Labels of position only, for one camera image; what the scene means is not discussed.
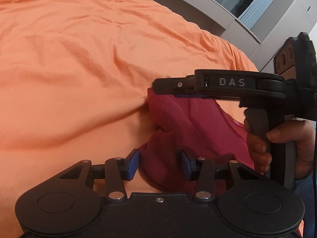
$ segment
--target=fingernail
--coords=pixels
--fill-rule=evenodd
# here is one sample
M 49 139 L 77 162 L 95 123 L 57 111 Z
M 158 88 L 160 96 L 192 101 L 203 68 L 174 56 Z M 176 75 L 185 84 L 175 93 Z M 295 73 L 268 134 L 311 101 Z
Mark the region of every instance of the fingernail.
M 262 145 L 262 144 L 255 144 L 255 145 L 254 145 L 254 148 L 255 148 L 255 150 L 258 151 L 258 152 L 264 153 L 264 152 L 266 151 L 265 145 Z
M 273 129 L 273 130 L 269 131 L 266 134 L 266 137 L 269 140 L 276 140 L 279 136 L 280 136 L 280 130 L 279 129 Z

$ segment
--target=black handle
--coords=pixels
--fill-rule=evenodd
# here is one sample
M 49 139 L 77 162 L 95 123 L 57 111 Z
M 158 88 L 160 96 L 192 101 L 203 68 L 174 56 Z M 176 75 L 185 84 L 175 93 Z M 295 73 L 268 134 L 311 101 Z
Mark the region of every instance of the black handle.
M 266 133 L 285 121 L 285 116 L 277 111 L 248 108 L 244 114 L 250 124 L 252 132 L 267 143 L 267 151 L 272 155 L 270 171 L 266 174 L 270 179 L 286 188 L 294 189 L 296 143 L 271 143 Z

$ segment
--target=orange fabric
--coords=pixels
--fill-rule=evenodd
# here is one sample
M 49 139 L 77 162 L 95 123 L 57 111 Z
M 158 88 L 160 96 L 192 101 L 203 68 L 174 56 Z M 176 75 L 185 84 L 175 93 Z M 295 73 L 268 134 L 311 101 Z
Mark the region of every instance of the orange fabric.
M 146 90 L 196 68 L 256 71 L 228 42 L 152 0 L 0 0 L 0 237 L 16 199 L 82 160 L 148 141 Z M 236 102 L 220 102 L 236 120 Z M 155 191 L 137 173 L 131 191 Z

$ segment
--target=red cloth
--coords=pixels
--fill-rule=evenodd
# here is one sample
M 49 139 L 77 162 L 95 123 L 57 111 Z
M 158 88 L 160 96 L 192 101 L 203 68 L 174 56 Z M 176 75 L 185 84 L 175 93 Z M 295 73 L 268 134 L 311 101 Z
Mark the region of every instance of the red cloth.
M 151 119 L 159 127 L 139 150 L 140 166 L 153 187 L 164 192 L 194 191 L 196 182 L 187 181 L 181 170 L 179 155 L 185 148 L 216 164 L 235 159 L 253 167 L 243 124 L 215 100 L 156 95 L 149 88 L 148 103 Z M 224 191 L 224 182 L 216 180 L 216 195 Z

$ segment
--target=silver screw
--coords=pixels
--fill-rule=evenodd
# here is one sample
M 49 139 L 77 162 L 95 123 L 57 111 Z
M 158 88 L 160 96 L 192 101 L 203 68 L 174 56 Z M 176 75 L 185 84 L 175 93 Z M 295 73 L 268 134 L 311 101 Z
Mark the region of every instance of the silver screw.
M 206 200 L 211 197 L 211 194 L 208 191 L 199 191 L 196 193 L 196 197 L 202 200 Z
M 113 191 L 109 194 L 109 198 L 113 200 L 120 200 L 124 197 L 124 194 L 121 191 Z
M 159 202 L 159 203 L 164 202 L 164 200 L 165 200 L 165 199 L 163 199 L 163 198 L 157 198 L 157 199 L 156 199 L 156 201 Z

